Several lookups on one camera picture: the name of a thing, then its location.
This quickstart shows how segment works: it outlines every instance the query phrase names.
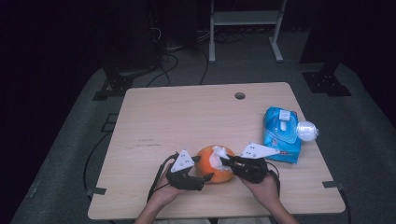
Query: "black wall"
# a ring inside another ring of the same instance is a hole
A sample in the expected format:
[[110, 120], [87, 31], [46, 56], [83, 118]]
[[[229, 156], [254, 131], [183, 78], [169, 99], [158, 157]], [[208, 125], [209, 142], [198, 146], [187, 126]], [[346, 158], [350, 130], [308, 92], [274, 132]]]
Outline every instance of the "black wall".
[[1, 2], [0, 223], [12, 218], [107, 54], [117, 52], [136, 66], [152, 63], [146, 5], [144, 0]]
[[301, 63], [344, 63], [396, 127], [396, 5], [322, 0]]

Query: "white tissue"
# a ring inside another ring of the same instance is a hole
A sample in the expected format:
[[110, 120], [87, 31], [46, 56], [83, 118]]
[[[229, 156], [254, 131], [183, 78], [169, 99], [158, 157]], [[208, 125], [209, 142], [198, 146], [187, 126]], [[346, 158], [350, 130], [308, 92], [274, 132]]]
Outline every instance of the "white tissue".
[[224, 170], [231, 170], [228, 166], [223, 166], [220, 160], [220, 157], [229, 160], [230, 158], [227, 156], [227, 149], [225, 147], [214, 146], [213, 153], [209, 157], [210, 165], [217, 170], [224, 171]]

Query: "wooden table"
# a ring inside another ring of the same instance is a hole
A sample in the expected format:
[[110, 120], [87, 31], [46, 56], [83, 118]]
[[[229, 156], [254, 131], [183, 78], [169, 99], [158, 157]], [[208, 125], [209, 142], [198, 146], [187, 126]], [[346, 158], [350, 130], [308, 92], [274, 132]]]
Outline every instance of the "wooden table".
[[[238, 92], [245, 99], [235, 98]], [[239, 154], [249, 142], [262, 144], [269, 106], [296, 111], [305, 120], [287, 83], [128, 90], [97, 183], [106, 193], [94, 194], [89, 217], [137, 218], [160, 164], [176, 151], [187, 149], [194, 156], [203, 147], [223, 145]], [[315, 141], [303, 143], [297, 164], [272, 163], [280, 172], [280, 200], [292, 214], [345, 210], [337, 188], [323, 187], [332, 176]], [[180, 195], [158, 218], [268, 215], [236, 177]]]

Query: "black stand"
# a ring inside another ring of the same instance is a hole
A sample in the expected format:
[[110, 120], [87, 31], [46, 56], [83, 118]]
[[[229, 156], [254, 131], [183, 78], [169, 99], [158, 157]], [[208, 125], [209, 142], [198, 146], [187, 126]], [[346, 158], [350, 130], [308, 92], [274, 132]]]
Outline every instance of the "black stand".
[[123, 59], [112, 55], [105, 60], [103, 69], [106, 73], [106, 80], [102, 89], [93, 96], [93, 101], [105, 101], [108, 97], [124, 96], [125, 92], [132, 88], [135, 78], [154, 71], [156, 66], [136, 69], [128, 66]]
[[346, 86], [341, 85], [334, 72], [338, 63], [325, 63], [318, 72], [304, 72], [303, 76], [313, 93], [327, 93], [329, 96], [351, 96]]

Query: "blue packaging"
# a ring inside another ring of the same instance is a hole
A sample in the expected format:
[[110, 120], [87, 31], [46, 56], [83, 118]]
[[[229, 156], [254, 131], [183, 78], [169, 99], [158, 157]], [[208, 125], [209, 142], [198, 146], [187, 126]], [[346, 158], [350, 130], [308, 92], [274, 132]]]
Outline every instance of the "blue packaging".
[[271, 106], [264, 116], [263, 144], [277, 148], [280, 153], [267, 157], [275, 161], [297, 163], [301, 151], [301, 139], [297, 135], [297, 113]]

